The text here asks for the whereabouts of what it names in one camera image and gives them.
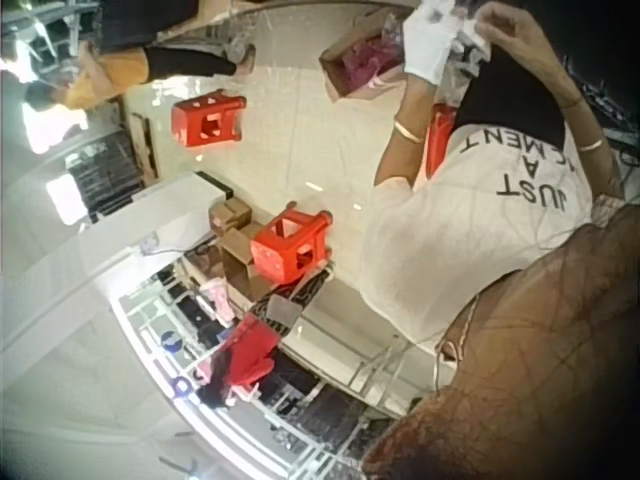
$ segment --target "gold bracelet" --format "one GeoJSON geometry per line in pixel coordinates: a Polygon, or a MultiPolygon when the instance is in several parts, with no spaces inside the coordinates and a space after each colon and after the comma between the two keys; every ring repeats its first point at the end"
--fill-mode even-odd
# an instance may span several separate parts
{"type": "Polygon", "coordinates": [[[580,152],[580,153],[592,152],[593,150],[595,150],[595,149],[599,148],[600,146],[602,146],[603,143],[604,143],[604,139],[601,138],[597,142],[592,143],[591,145],[587,145],[586,147],[578,147],[578,152],[580,152]]]}
{"type": "Polygon", "coordinates": [[[393,119],[393,126],[396,128],[396,130],[398,130],[398,132],[400,132],[400,134],[406,138],[407,140],[410,140],[413,143],[423,143],[424,142],[424,138],[419,138],[416,137],[413,133],[411,133],[409,130],[407,130],[404,125],[402,125],[397,118],[393,119]]]}

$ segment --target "woman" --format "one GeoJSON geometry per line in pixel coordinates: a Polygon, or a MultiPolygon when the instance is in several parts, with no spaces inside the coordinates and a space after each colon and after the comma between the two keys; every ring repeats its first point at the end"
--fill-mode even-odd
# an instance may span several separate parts
{"type": "Polygon", "coordinates": [[[275,367],[276,347],[287,336],[297,316],[269,318],[269,304],[274,297],[289,298],[302,311],[330,278],[322,270],[298,289],[300,280],[281,285],[256,302],[211,359],[211,379],[198,395],[211,408],[223,406],[231,387],[251,390],[256,382],[275,367]]]}
{"type": "Polygon", "coordinates": [[[614,158],[531,15],[491,2],[476,20],[491,61],[460,106],[444,164],[415,193],[459,22],[423,4],[404,26],[409,75],[376,174],[361,288],[457,371],[363,468],[374,478],[585,478],[637,400],[640,212],[628,206],[607,223],[623,203],[614,158]]]}
{"type": "Polygon", "coordinates": [[[88,110],[127,90],[154,80],[175,75],[212,77],[249,75],[255,63],[255,47],[238,65],[212,53],[178,48],[134,48],[124,52],[97,57],[91,44],[80,44],[78,62],[80,73],[69,87],[53,86],[36,81],[27,87],[26,102],[36,111],[55,104],[69,110],[88,110]]]}

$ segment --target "white t-shirt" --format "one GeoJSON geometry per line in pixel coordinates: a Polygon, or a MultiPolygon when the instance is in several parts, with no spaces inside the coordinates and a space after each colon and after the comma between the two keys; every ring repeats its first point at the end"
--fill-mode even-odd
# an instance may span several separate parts
{"type": "Polygon", "coordinates": [[[466,126],[415,193],[404,178],[377,186],[360,268],[365,302],[433,352],[476,294],[590,221],[591,189],[567,143],[565,155],[508,128],[466,126]]]}

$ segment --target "red stool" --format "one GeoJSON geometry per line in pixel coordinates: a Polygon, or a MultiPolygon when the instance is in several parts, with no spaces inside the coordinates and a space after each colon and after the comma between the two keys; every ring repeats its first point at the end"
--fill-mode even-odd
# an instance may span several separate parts
{"type": "Polygon", "coordinates": [[[453,122],[456,119],[457,110],[445,103],[438,103],[433,106],[433,116],[429,126],[429,140],[427,142],[427,163],[425,173],[427,178],[431,178],[447,153],[449,137],[453,130],[453,122]]]}
{"type": "Polygon", "coordinates": [[[325,244],[331,213],[307,215],[293,210],[295,205],[287,205],[251,241],[256,270],[279,285],[301,278],[331,255],[325,244]]]}
{"type": "Polygon", "coordinates": [[[247,106],[245,97],[228,97],[222,90],[178,102],[171,110],[171,131],[185,147],[242,139],[236,114],[247,106]]]}

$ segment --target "white tiled floor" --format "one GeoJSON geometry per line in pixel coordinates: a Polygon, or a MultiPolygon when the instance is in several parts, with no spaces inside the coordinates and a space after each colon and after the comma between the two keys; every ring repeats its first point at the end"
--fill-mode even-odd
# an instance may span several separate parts
{"type": "Polygon", "coordinates": [[[256,14],[253,41],[258,46],[258,66],[252,76],[174,78],[127,95],[132,112],[152,119],[163,176],[185,169],[210,170],[236,187],[241,198],[272,215],[292,199],[302,210],[331,211],[330,245],[337,274],[351,286],[356,281],[373,175],[402,91],[370,102],[332,103],[318,57],[371,10],[362,5],[327,5],[256,14]],[[243,140],[192,150],[178,145],[170,135],[171,106],[220,87],[248,99],[243,140]]]}

